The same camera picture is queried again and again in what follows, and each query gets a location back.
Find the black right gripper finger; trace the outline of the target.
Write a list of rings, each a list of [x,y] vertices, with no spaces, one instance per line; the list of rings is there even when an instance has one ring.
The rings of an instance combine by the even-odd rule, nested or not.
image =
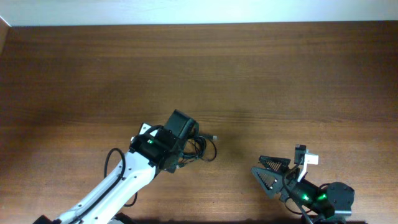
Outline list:
[[[252,167],[251,173],[269,198],[274,198],[282,188],[282,174],[266,168]]]
[[[289,170],[290,159],[260,156],[259,162],[266,168],[284,174]]]

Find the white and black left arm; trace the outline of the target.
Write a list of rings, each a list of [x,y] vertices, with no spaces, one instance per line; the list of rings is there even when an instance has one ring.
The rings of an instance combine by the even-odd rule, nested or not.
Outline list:
[[[198,128],[193,118],[179,110],[165,125],[142,123],[127,153],[111,150],[120,153],[121,161],[85,198],[54,220],[42,215],[34,223],[109,223],[161,171],[175,172],[187,141]]]

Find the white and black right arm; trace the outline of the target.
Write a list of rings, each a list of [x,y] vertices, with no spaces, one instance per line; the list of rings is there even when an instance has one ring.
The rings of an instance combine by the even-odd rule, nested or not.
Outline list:
[[[346,223],[352,215],[354,189],[342,182],[325,183],[319,186],[300,178],[300,168],[305,157],[290,159],[260,156],[262,167],[252,167],[251,173],[260,183],[266,195],[279,198],[284,205],[292,201],[299,211],[288,210],[301,216],[302,223]]]

